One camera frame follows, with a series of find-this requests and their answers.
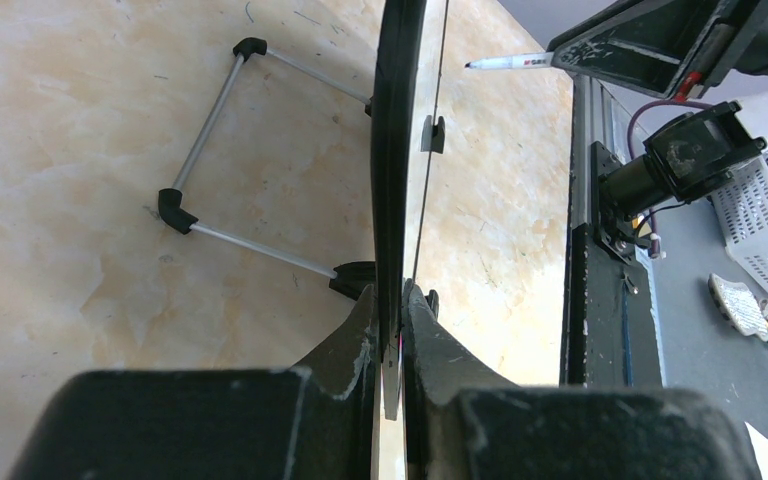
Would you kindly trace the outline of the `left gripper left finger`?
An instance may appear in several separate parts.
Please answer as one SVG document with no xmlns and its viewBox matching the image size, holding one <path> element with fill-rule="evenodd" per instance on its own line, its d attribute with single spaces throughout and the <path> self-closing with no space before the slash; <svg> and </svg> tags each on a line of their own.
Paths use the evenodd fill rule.
<svg viewBox="0 0 768 480">
<path fill-rule="evenodd" d="M 97 370 L 53 396 L 13 479 L 374 479 L 378 325 L 367 287 L 294 365 Z"/>
</svg>

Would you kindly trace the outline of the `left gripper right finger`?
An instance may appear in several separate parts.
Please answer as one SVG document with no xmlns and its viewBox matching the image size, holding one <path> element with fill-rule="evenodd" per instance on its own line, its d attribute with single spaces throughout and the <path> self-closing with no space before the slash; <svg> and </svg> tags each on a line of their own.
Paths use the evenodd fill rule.
<svg viewBox="0 0 768 480">
<path fill-rule="evenodd" d="M 683 389 L 524 388 L 403 290 L 410 479 L 757 479 L 747 431 Z"/>
</svg>

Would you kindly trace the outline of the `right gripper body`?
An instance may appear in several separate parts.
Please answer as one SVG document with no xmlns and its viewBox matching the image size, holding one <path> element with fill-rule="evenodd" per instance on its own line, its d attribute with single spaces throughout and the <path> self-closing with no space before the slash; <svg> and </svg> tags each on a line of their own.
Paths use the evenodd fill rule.
<svg viewBox="0 0 768 480">
<path fill-rule="evenodd" d="M 737 71 L 768 77 L 768 1 L 727 1 L 682 75 L 677 96 L 702 96 Z"/>
</svg>

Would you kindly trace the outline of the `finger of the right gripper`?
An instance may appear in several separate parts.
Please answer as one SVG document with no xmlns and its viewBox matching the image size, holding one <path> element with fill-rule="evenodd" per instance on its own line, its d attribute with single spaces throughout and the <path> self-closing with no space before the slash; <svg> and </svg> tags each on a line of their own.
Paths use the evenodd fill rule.
<svg viewBox="0 0 768 480">
<path fill-rule="evenodd" d="M 551 65 L 654 98 L 675 98 L 710 69 L 727 1 L 616 1 L 552 39 Z"/>
</svg>

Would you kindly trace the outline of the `white marker pen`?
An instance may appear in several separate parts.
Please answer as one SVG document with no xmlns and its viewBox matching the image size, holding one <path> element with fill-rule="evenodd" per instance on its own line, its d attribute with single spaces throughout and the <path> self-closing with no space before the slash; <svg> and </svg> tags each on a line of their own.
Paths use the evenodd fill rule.
<svg viewBox="0 0 768 480">
<path fill-rule="evenodd" d="M 520 70 L 550 68 L 552 52 L 524 53 L 490 57 L 467 62 L 464 67 L 472 70 Z"/>
</svg>

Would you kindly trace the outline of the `small whiteboard black frame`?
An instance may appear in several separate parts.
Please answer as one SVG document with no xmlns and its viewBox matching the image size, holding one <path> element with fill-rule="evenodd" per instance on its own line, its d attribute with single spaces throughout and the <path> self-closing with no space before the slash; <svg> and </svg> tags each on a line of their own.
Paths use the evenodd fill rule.
<svg viewBox="0 0 768 480">
<path fill-rule="evenodd" d="M 248 37 L 234 46 L 234 61 L 222 89 L 173 184 L 159 191 L 157 211 L 170 228 L 235 244 L 327 277 L 330 288 L 356 299 L 368 285 L 378 296 L 380 357 L 385 417 L 406 410 L 402 401 L 404 307 L 415 282 L 430 161 L 445 145 L 439 92 L 449 4 L 388 1 L 384 5 L 373 92 L 365 95 L 286 55 L 266 40 Z M 182 189 L 216 124 L 242 66 L 255 56 L 272 57 L 358 101 L 371 119 L 370 173 L 375 258 L 334 268 L 217 230 L 182 207 Z"/>
</svg>

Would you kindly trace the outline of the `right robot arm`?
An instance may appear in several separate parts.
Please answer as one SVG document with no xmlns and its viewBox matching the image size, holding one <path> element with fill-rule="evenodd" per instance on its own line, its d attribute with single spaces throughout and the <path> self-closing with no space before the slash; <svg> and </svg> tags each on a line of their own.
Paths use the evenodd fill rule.
<svg viewBox="0 0 768 480">
<path fill-rule="evenodd" d="M 617 1 L 549 44 L 552 65 L 688 106 L 731 71 L 768 77 L 768 1 Z M 692 202 L 768 151 L 768 92 L 669 121 L 603 175 L 602 203 L 633 217 Z"/>
</svg>

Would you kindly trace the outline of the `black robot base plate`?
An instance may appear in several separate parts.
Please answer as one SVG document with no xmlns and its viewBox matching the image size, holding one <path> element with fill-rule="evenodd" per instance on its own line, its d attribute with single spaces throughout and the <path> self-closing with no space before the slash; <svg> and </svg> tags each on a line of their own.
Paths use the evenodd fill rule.
<svg viewBox="0 0 768 480">
<path fill-rule="evenodd" d="M 659 388 L 664 383 L 649 272 L 632 227 L 600 195 L 621 163 L 602 143 L 572 156 L 561 327 L 563 385 Z"/>
</svg>

